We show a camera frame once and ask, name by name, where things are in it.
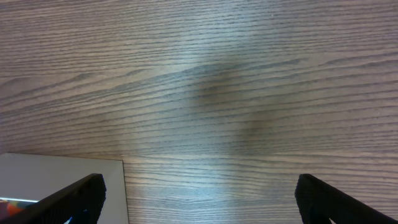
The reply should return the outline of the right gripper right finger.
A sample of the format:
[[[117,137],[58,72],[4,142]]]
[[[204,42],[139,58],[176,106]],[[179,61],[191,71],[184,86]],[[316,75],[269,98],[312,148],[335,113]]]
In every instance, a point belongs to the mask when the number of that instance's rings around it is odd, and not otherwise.
[[[304,224],[397,224],[310,174],[299,175],[295,199]]]

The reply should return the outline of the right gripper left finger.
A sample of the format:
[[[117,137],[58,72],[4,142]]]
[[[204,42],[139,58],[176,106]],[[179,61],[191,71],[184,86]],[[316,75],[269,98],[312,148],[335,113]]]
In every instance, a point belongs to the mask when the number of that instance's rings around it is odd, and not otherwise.
[[[90,174],[1,220],[1,224],[97,224],[105,200],[103,176]]]

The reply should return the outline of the white box pink interior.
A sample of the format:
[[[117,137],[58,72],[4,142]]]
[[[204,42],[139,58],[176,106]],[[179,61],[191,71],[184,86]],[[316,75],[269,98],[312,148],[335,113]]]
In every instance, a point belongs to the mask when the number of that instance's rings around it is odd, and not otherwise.
[[[128,224],[123,162],[107,159],[1,154],[1,198],[36,202],[90,175],[102,174],[106,200],[98,222]]]

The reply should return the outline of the colourful puzzle cube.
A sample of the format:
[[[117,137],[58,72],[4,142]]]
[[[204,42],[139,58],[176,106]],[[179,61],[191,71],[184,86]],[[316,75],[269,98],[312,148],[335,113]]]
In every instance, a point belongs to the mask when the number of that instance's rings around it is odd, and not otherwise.
[[[35,201],[1,199],[0,220],[11,217],[33,204],[35,204]]]

